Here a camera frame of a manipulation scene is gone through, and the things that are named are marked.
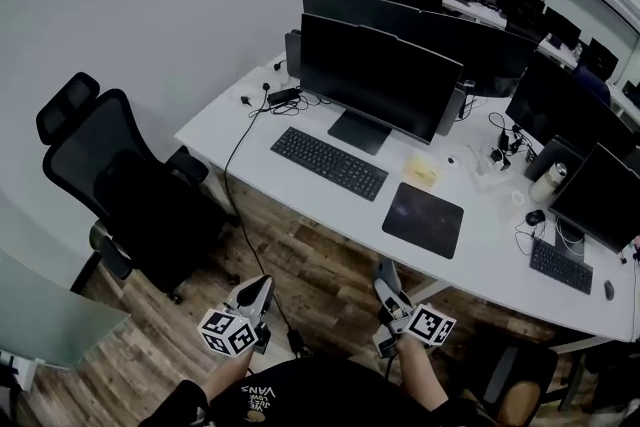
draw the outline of mouse pad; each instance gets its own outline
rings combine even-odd
[[[382,231],[451,260],[463,215],[459,206],[401,183]]]

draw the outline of wooden floor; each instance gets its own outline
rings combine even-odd
[[[317,353],[357,356],[380,370],[370,342],[378,327],[379,305],[372,293],[371,273],[377,255],[329,232],[260,193],[232,184],[249,236],[268,273],[289,322]],[[406,290],[424,278],[399,269]],[[202,382],[220,363],[208,352],[196,325],[208,308],[225,299],[232,286],[228,273],[241,280],[259,274],[240,229],[225,231],[218,248],[179,292],[176,306],[141,274],[125,282],[115,280],[102,266],[84,295],[125,310],[131,318],[92,350],[76,369],[40,368],[33,389],[23,394],[18,420],[22,426],[134,426],[147,417],[182,379]],[[487,332],[508,332],[548,342],[567,333],[555,326],[449,289],[432,304],[458,320],[432,361],[445,387],[454,384],[464,368],[469,348]],[[265,356],[255,356],[259,371],[289,359],[286,328],[276,308],[267,314],[272,339]],[[560,386],[571,365],[561,357],[550,390]],[[399,380],[394,368],[392,380]],[[594,379],[586,376],[576,406],[559,413],[557,404],[544,406],[534,425],[585,425]]]

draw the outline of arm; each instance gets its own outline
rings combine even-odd
[[[400,357],[402,379],[409,395],[429,411],[444,404],[447,394],[433,372],[422,343],[411,335],[403,334],[396,348]]]
[[[202,385],[202,390],[211,402],[232,384],[244,379],[253,356],[253,347],[237,358],[228,358],[216,368]]]

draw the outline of computer mouse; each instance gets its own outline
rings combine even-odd
[[[529,226],[536,226],[540,224],[542,221],[546,221],[547,217],[544,215],[542,210],[534,210],[533,212],[529,212],[524,220],[527,222]]]
[[[604,282],[604,295],[607,298],[607,301],[613,300],[613,296],[616,295],[616,292],[613,289],[613,285],[609,280]]]

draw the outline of white cable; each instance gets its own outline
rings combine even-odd
[[[572,250],[571,250],[571,248],[567,245],[567,242],[568,242],[569,244],[580,244],[580,242],[582,242],[582,241],[584,240],[584,237],[582,237],[580,240],[568,240],[568,239],[566,239],[566,238],[564,237],[564,235],[562,234],[562,231],[560,231],[560,219],[558,219],[558,220],[556,221],[556,231],[558,232],[558,235],[560,235],[560,238],[562,239],[562,243],[564,244],[564,247],[566,247],[566,248],[567,248],[567,250],[568,250],[570,253],[573,253],[574,255],[579,256],[579,257],[581,257],[581,258],[583,258],[583,257],[584,257],[584,252],[583,252],[582,254],[578,254],[578,253],[576,253],[575,251],[572,251]]]

